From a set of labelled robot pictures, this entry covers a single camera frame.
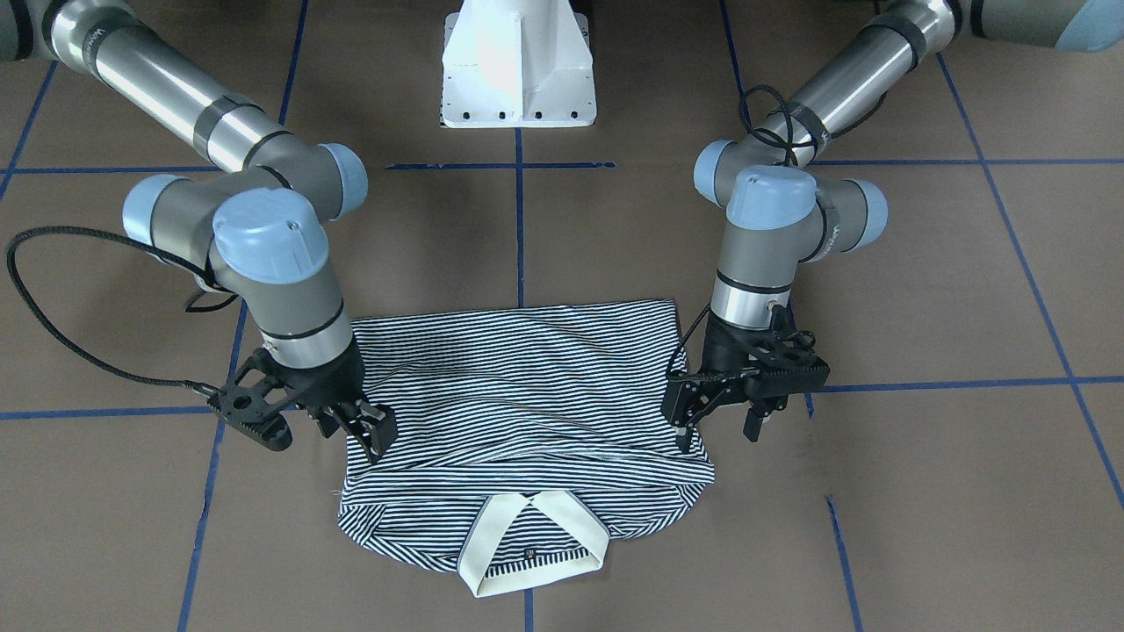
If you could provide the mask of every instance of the black cable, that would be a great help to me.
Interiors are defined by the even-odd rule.
[[[164,261],[167,261],[169,263],[179,265],[180,268],[183,268],[188,272],[198,276],[205,281],[208,280],[210,277],[210,274],[208,274],[207,271],[202,270],[194,263],[191,263],[190,261],[181,256],[178,256],[175,254],[172,254],[167,251],[154,246],[149,246],[148,244],[140,243],[136,240],[130,240],[128,237],[109,233],[106,231],[97,231],[94,228],[83,228],[80,226],[42,226],[39,228],[31,228],[29,231],[24,231],[22,233],[12,237],[10,242],[8,242],[8,251],[7,251],[8,276],[11,277],[11,282],[16,286],[16,291],[19,292],[20,298],[22,298],[24,303],[27,304],[28,309],[31,310],[31,314],[35,315],[35,318],[39,322],[39,324],[43,325],[43,327],[47,329],[47,332],[49,332],[51,335],[54,336],[55,340],[61,342],[66,349],[70,349],[80,358],[90,362],[94,367],[108,371],[119,378],[125,378],[127,380],[149,386],[182,387],[198,395],[202,395],[205,397],[210,397],[215,392],[218,392],[218,388],[203,382],[196,382],[191,380],[164,380],[158,378],[149,378],[118,369],[117,367],[114,367],[112,364],[85,351],[84,349],[79,346],[74,341],[66,337],[65,334],[60,332],[58,327],[55,327],[54,323],[52,323],[51,319],[47,318],[47,315],[43,313],[43,309],[39,308],[39,305],[35,301],[34,298],[31,298],[31,292],[28,291],[27,285],[24,283],[24,279],[19,274],[19,269],[16,267],[16,251],[19,249],[19,246],[28,240],[35,237],[42,237],[44,235],[78,235],[83,237],[94,237],[98,240],[105,240],[108,242],[124,244],[129,247],[144,251],[148,254],[154,254],[163,259]]]
[[[879,2],[879,0],[873,0],[873,6],[874,6],[874,15],[876,16],[881,15],[882,6]],[[750,116],[749,99],[750,96],[752,96],[755,92],[764,92],[777,101],[779,110],[773,110],[773,112],[774,114],[780,112],[785,117],[785,130],[786,130],[785,137],[781,137],[779,134],[777,134],[771,129],[753,126],[753,121]],[[874,116],[874,112],[877,112],[878,109],[882,107],[883,102],[886,102],[886,92],[882,92],[882,94],[878,98],[878,101],[873,105],[873,107],[870,108],[870,110],[867,114],[862,115],[861,117],[859,117],[858,120],[855,120],[851,125],[847,125],[840,132],[832,134],[831,137],[834,139],[853,132],[855,127],[859,127],[860,125],[865,123],[867,119]],[[792,109],[789,107],[788,101],[785,100],[785,98],[780,94],[780,92],[778,92],[777,89],[774,89],[771,85],[763,85],[763,84],[754,85],[753,88],[750,88],[749,90],[742,92],[741,100],[738,102],[737,115],[742,119],[742,126],[745,127],[746,134],[753,136],[754,138],[758,139],[758,142],[764,145],[768,145],[770,147],[776,147],[785,152],[785,160],[779,164],[783,164],[785,166],[791,166],[797,163],[796,160],[797,148],[815,146],[814,141],[806,141],[804,143],[792,142],[792,129],[794,129]]]
[[[203,305],[201,307],[196,305],[197,303],[199,303],[199,299],[209,294],[211,292],[207,290],[199,290],[196,294],[189,296],[188,300],[183,303],[183,312],[187,314],[209,314],[211,312],[218,312],[219,309],[229,306],[235,300],[238,300],[238,295],[232,294],[230,296],[226,297],[226,299],[224,299],[220,303],[216,303],[215,305]]]
[[[777,101],[778,110],[774,112],[780,112],[785,117],[785,133],[786,136],[781,136],[771,129],[765,129],[763,127],[754,127],[752,118],[750,116],[749,99],[752,94],[763,92],[769,94]],[[792,108],[789,107],[788,101],[777,91],[772,85],[754,85],[749,90],[742,92],[741,100],[738,102],[738,117],[742,119],[742,126],[745,127],[746,134],[753,136],[758,142],[768,145],[770,147],[776,147],[785,152],[785,160],[780,164],[785,166],[790,166],[797,163],[796,150],[799,147],[812,147],[815,145],[813,141],[805,141],[804,143],[795,143],[794,135],[796,127],[792,125]]]
[[[687,327],[687,333],[683,335],[683,338],[679,341],[679,344],[676,345],[676,350],[671,352],[671,358],[668,359],[668,370],[665,371],[668,377],[671,377],[671,372],[674,370],[676,358],[679,358],[679,354],[687,346],[687,341],[690,340],[691,334],[695,333],[695,329],[699,326],[699,323],[701,323],[703,318],[706,318],[706,315],[709,313],[710,313],[710,304],[708,303],[703,308],[703,312],[699,312],[699,315],[695,318],[695,322],[691,323],[691,326]]]
[[[870,108],[870,110],[867,114],[860,116],[859,120],[852,123],[851,125],[847,125],[837,133],[832,134],[832,138],[839,138],[840,136],[843,136],[844,134],[852,132],[855,127],[859,127],[860,125],[865,123],[868,118],[874,116],[874,112],[878,111],[878,108],[882,107],[882,103],[886,102],[886,94],[887,92],[882,92],[882,96],[878,98],[878,102],[876,102],[874,106]]]

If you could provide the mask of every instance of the navy and white striped fabric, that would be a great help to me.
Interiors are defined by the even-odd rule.
[[[679,331],[670,300],[353,326],[364,390],[395,409],[399,433],[374,467],[348,440],[339,526],[364,548],[456,571],[490,498],[551,490],[569,491],[610,538],[640,538],[682,517],[714,480],[698,435],[682,454],[660,414]],[[527,506],[487,577],[582,553]]]

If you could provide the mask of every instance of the brown floor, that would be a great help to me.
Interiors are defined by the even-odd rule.
[[[718,0],[596,2],[597,125],[522,137],[437,126],[455,1],[314,0],[305,22],[296,0],[134,4],[291,129],[364,160],[371,198],[329,227],[353,316],[673,297],[689,320],[708,299],[724,219],[691,168],[741,137]],[[746,85],[791,93],[869,13],[731,2]],[[523,595],[473,599],[359,549],[335,523],[338,437],[296,416],[282,453],[216,434],[187,391],[70,354],[4,281],[0,630],[1121,630],[1122,78],[1124,45],[962,39],[904,79],[813,168],[891,206],[879,242],[798,278],[833,368],[815,417],[792,406],[751,445],[743,410],[713,415],[718,482],[685,520]],[[214,177],[43,61],[0,66],[0,156],[4,241],[119,231],[148,173]],[[384,169],[464,163],[502,164]],[[221,381],[232,343],[257,342],[238,342],[236,309],[179,314],[191,280],[146,256],[71,238],[20,261],[64,331],[137,372]]]

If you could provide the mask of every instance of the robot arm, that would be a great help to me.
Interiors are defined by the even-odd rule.
[[[664,392],[663,414],[680,449],[689,450],[695,427],[718,406],[750,403],[744,434],[756,441],[789,395],[823,388],[828,367],[815,354],[815,336],[797,331],[787,312],[796,268],[877,240],[887,202],[870,182],[816,179],[800,168],[969,28],[981,37],[1098,51],[1124,36],[1124,4],[898,0],[743,141],[705,148],[695,187],[726,209],[726,228],[700,371],[671,373]]]
[[[262,347],[208,403],[271,450],[291,443],[281,410],[296,406],[324,436],[343,427],[374,461],[396,437],[395,419],[363,397],[363,363],[320,226],[365,199],[359,157],[300,141],[164,43],[123,0],[3,4],[11,15],[0,15],[0,52],[92,74],[228,172],[206,183],[154,175],[124,210],[130,237],[208,271],[200,286],[242,296],[262,333]],[[261,379],[244,383],[251,371]],[[273,390],[284,396],[271,401]]]

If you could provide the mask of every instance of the blue tape line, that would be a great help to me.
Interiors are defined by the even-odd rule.
[[[890,390],[953,390],[962,388],[1018,388],[1032,386],[1067,386],[1069,378],[1023,378],[1009,380],[964,380],[935,382],[888,382],[830,385],[821,392],[882,392]]]
[[[960,118],[963,119],[964,127],[968,129],[968,137],[971,138],[972,146],[976,147],[976,155],[980,159],[984,168],[984,175],[987,178],[988,187],[991,188],[991,196],[995,198],[996,206],[999,207],[999,215],[1003,217],[1003,224],[1007,228],[1007,236],[1010,237],[1010,243],[1015,247],[1015,255],[1018,258],[1018,264],[1023,268],[1023,274],[1026,276],[1026,281],[1031,286],[1031,292],[1034,295],[1034,301],[1037,304],[1039,312],[1042,313],[1042,318],[1046,323],[1046,329],[1050,333],[1050,340],[1053,342],[1054,351],[1058,353],[1058,359],[1061,360],[1066,376],[1069,379],[1073,379],[1073,370],[1070,368],[1069,359],[1066,356],[1066,350],[1061,346],[1061,338],[1058,336],[1058,331],[1054,328],[1053,318],[1050,317],[1050,312],[1046,309],[1045,300],[1042,298],[1039,285],[1034,280],[1034,273],[1031,271],[1031,264],[1026,260],[1026,254],[1023,253],[1023,246],[1018,242],[1018,235],[1015,234],[1015,227],[1010,223],[1010,216],[1007,214],[1007,206],[1003,202],[1003,196],[999,195],[999,188],[996,186],[995,178],[991,175],[991,169],[988,166],[987,162],[984,161],[984,150],[980,147],[979,139],[976,137],[976,130],[972,128],[972,124],[968,119],[968,111],[964,109],[964,103],[960,99],[960,92],[957,91],[957,85],[952,81],[952,75],[949,73],[949,66],[944,63],[944,56],[937,53],[936,61],[941,65],[941,72],[944,73],[944,80],[949,84],[949,90],[952,91],[952,98],[957,102],[957,109],[960,110]]]
[[[986,159],[988,164],[1124,164],[1124,159]]]
[[[964,103],[960,99],[960,92],[957,90],[957,84],[952,80],[952,73],[949,72],[948,64],[944,63],[944,56],[941,53],[936,54],[936,61],[941,65],[941,72],[944,73],[944,80],[949,84],[949,90],[952,92],[952,98],[957,102],[957,109],[960,110],[960,117],[964,121],[964,128],[968,129],[968,137],[972,141],[972,146],[976,147],[976,155],[979,156],[981,166],[984,168],[984,174],[987,177],[988,187],[991,188],[991,195],[995,197],[996,206],[999,207],[999,215],[1003,217],[1003,224],[1007,228],[1007,235],[1010,237],[1012,245],[1015,246],[1015,254],[1018,256],[1018,263],[1023,267],[1023,273],[1026,274],[1026,280],[1031,286],[1031,291],[1034,294],[1034,300],[1039,305],[1039,310],[1042,313],[1042,318],[1045,320],[1046,329],[1050,332],[1050,340],[1053,341],[1054,350],[1058,352],[1058,359],[1061,360],[1062,369],[1066,370],[1066,377],[1069,378],[1070,386],[1073,390],[1073,397],[1077,399],[1077,405],[1081,409],[1081,415],[1085,417],[1085,424],[1089,428],[1089,434],[1093,437],[1093,443],[1097,448],[1097,454],[1100,457],[1100,462],[1105,468],[1105,473],[1108,475],[1108,480],[1113,485],[1113,489],[1116,491],[1116,500],[1124,508],[1124,491],[1121,490],[1120,478],[1116,476],[1116,469],[1113,467],[1113,461],[1108,457],[1108,452],[1105,450],[1104,443],[1100,440],[1100,433],[1097,431],[1097,424],[1093,419],[1093,415],[1089,413],[1089,408],[1086,405],[1085,396],[1081,394],[1081,388],[1078,385],[1077,378],[1073,376],[1073,369],[1070,367],[1069,359],[1066,356],[1066,350],[1062,347],[1061,337],[1058,335],[1054,328],[1053,319],[1050,317],[1050,312],[1046,309],[1045,300],[1042,298],[1042,292],[1039,290],[1039,285],[1034,280],[1034,273],[1031,271],[1031,264],[1023,253],[1023,246],[1018,242],[1018,235],[1015,234],[1015,227],[1010,223],[1010,216],[1007,214],[1007,207],[1003,202],[1003,196],[999,193],[999,187],[995,182],[995,178],[991,175],[991,168],[988,165],[984,157],[984,148],[979,144],[979,139],[976,136],[976,130],[972,128],[972,123],[968,118],[968,111],[964,109]]]
[[[814,166],[896,166],[931,164],[979,164],[978,159],[889,159],[889,160],[814,160]]]
[[[1124,383],[1124,376],[1097,376],[1091,378],[1077,378],[1077,383]]]
[[[862,615],[859,613],[859,596],[854,590],[854,578],[851,576],[851,561],[846,554],[846,543],[843,542],[843,531],[840,529],[839,515],[835,513],[835,499],[827,498],[827,512],[832,515],[832,530],[835,532],[835,549],[840,553],[840,566],[843,568],[843,583],[846,585],[846,598],[851,604],[851,621],[854,632],[862,632]]]
[[[962,380],[936,382],[882,382],[859,385],[830,385],[818,392],[885,392],[895,390],[955,390],[969,388],[1030,388],[1124,383],[1124,376],[1089,376],[1084,378],[1025,378],[1006,380]],[[4,419],[58,419],[73,417],[147,417],[160,415],[202,415],[214,413],[207,406],[166,406],[153,408],[78,408],[71,410],[12,410],[0,413]]]
[[[28,166],[15,170],[19,174],[71,174],[71,173],[210,173],[221,171],[212,165],[176,166]]]
[[[234,328],[234,342],[230,345],[230,363],[227,370],[227,379],[234,376],[238,369],[238,353],[242,349],[242,334],[246,328],[246,301],[242,301],[238,310],[238,324]],[[191,550],[191,565],[188,567],[188,579],[183,586],[183,602],[180,604],[180,622],[178,632],[187,632],[188,619],[191,616],[191,601],[196,595],[196,580],[199,578],[199,560],[203,553],[203,540],[207,536],[207,521],[210,518],[210,502],[215,494],[215,480],[218,478],[218,446],[223,443],[226,434],[226,422],[218,419],[215,424],[215,441],[211,443],[210,464],[207,467],[207,485],[203,487],[203,511],[199,514],[199,523],[196,525],[196,542]]]
[[[441,162],[406,162],[396,163],[388,166],[387,171],[441,171],[460,169],[516,169],[513,162],[465,162],[465,163],[441,163]]]
[[[289,100],[292,98],[292,84],[297,81],[297,64],[300,63],[300,45],[305,40],[305,20],[308,18],[308,0],[300,3],[300,18],[297,19],[297,37],[292,43],[292,58],[289,61],[289,74],[284,80],[284,93],[281,96],[281,112],[278,124],[284,125],[289,117]]]
[[[535,592],[533,588],[523,590],[523,632],[535,631]]]
[[[616,169],[617,163],[607,162],[525,162],[524,169]]]
[[[3,174],[3,180],[0,180],[0,200],[3,199],[4,193],[8,192],[8,184],[11,183],[11,177],[16,173],[16,165],[19,164],[19,156],[24,154],[24,147],[27,145],[27,137],[31,134],[31,126],[35,125],[35,117],[39,116],[39,108],[43,107],[43,99],[47,96],[47,89],[51,88],[51,80],[55,76],[55,69],[58,67],[58,62],[51,62],[47,66],[47,73],[43,75],[43,83],[39,84],[39,92],[35,96],[35,102],[31,103],[31,111],[27,114],[27,120],[24,121],[24,130],[19,134],[19,141],[16,143],[16,151],[11,153],[11,160],[8,161],[8,171]]]
[[[78,408],[73,410],[15,410],[0,413],[0,421],[72,419],[79,417],[147,417],[158,415],[201,415],[214,413],[207,406],[161,406],[153,408]]]
[[[523,129],[515,128],[515,243],[516,243],[516,265],[519,272],[519,307],[526,307],[525,280],[526,269],[524,268],[523,241]]]
[[[191,566],[188,569],[188,580],[183,587],[183,602],[180,604],[180,621],[176,625],[178,632],[187,632],[188,617],[191,615],[191,599],[196,594],[196,579],[199,577],[199,559],[203,552],[203,538],[207,535],[207,518],[210,517],[211,491],[215,489],[215,479],[218,477],[218,446],[223,443],[223,434],[226,424],[218,419],[215,424],[215,442],[211,444],[210,464],[207,467],[207,487],[203,490],[203,511],[199,514],[199,523],[196,525],[196,542],[191,549]]]
[[[465,169],[616,169],[617,163],[608,162],[405,162],[395,163],[386,171],[455,171]]]
[[[1113,484],[1113,490],[1116,491],[1116,502],[1124,509],[1124,489],[1121,488],[1121,479],[1116,476],[1116,468],[1113,467],[1113,460],[1108,457],[1108,451],[1105,450],[1105,442],[1100,440],[1100,431],[1097,430],[1097,424],[1093,421],[1093,414],[1089,413],[1089,406],[1085,401],[1085,395],[1081,394],[1081,387],[1076,382],[1070,385],[1070,387],[1073,389],[1073,397],[1077,398],[1077,405],[1081,408],[1081,416],[1085,417],[1085,425],[1089,428],[1089,435],[1093,436],[1093,444],[1097,446],[1097,454],[1100,455],[1100,462],[1105,466],[1105,472],[1108,473],[1108,480]]]

